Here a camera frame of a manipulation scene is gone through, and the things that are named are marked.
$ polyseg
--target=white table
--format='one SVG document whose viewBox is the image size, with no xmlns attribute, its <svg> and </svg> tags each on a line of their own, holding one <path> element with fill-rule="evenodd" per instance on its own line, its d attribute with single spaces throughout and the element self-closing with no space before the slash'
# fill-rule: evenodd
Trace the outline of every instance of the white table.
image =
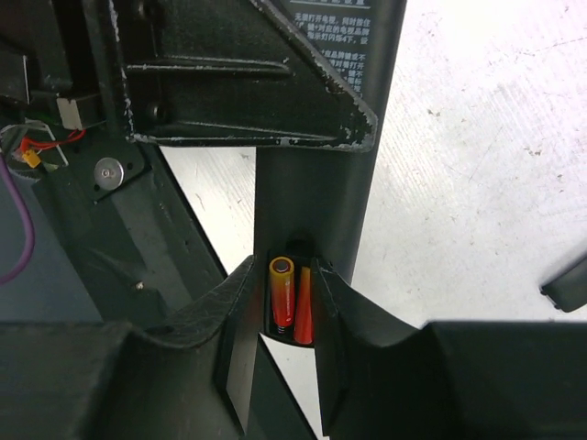
<svg viewBox="0 0 587 440">
<path fill-rule="evenodd" d="M 255 151 L 165 149 L 228 271 Z M 353 287 L 412 325 L 584 319 L 541 281 L 587 250 L 587 3 L 412 0 Z M 269 342 L 320 431 L 313 352 Z"/>
</svg>

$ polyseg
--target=circular metal disc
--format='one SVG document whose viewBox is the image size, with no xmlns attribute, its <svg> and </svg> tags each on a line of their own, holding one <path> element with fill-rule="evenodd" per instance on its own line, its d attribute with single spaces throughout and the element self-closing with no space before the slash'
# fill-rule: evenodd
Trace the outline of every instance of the circular metal disc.
<svg viewBox="0 0 587 440">
<path fill-rule="evenodd" d="M 125 169 L 118 160 L 102 158 L 95 164 L 94 180 L 103 190 L 115 190 L 122 184 L 124 179 Z"/>
</svg>

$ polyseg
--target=scratched surface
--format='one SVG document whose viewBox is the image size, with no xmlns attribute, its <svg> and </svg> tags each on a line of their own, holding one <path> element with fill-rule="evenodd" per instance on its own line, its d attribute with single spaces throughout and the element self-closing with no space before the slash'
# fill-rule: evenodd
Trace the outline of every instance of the scratched surface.
<svg viewBox="0 0 587 440">
<path fill-rule="evenodd" d="M 228 270 L 254 150 L 167 150 Z M 541 281 L 587 250 L 587 4 L 408 4 L 353 286 L 413 325 L 585 319 Z M 270 348 L 319 431 L 312 353 Z"/>
</svg>

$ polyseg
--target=wire connector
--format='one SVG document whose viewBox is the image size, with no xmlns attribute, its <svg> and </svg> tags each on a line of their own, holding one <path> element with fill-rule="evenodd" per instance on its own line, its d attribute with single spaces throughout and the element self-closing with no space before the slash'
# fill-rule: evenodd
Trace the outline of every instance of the wire connector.
<svg viewBox="0 0 587 440">
<path fill-rule="evenodd" d="M 28 149 L 22 153 L 22 159 L 27 163 L 30 168 L 37 168 L 40 165 L 41 160 L 37 152 L 33 149 Z"/>
</svg>

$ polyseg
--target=gray floor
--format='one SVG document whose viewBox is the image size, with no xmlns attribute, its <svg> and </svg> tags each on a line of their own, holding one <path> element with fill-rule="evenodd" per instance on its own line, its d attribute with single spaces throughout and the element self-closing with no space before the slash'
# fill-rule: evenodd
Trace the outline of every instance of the gray floor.
<svg viewBox="0 0 587 440">
<path fill-rule="evenodd" d="M 234 269 L 254 150 L 166 156 Z M 537 286 L 587 249 L 586 183 L 587 4 L 413 0 L 353 286 L 413 325 L 584 319 Z M 270 347 L 319 432 L 312 352 Z"/>
</svg>

